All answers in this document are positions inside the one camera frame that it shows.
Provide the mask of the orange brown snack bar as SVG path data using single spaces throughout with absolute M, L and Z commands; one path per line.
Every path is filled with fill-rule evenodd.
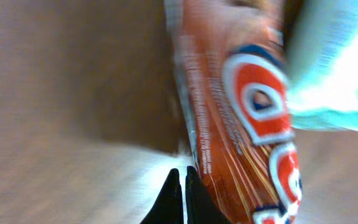
M 231 223 L 289 224 L 302 185 L 283 1 L 165 0 L 192 165 Z

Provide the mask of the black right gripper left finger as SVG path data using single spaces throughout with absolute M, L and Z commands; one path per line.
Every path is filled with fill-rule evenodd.
M 140 224 L 184 224 L 178 169 L 171 169 L 148 214 Z

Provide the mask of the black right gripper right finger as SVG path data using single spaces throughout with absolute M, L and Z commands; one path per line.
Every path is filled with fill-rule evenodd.
M 193 166 L 186 168 L 185 195 L 188 224 L 231 224 L 216 207 Z

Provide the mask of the mint green snack packet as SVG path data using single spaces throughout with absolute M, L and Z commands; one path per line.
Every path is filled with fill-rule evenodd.
M 358 131 L 358 0 L 305 1 L 287 57 L 293 126 Z

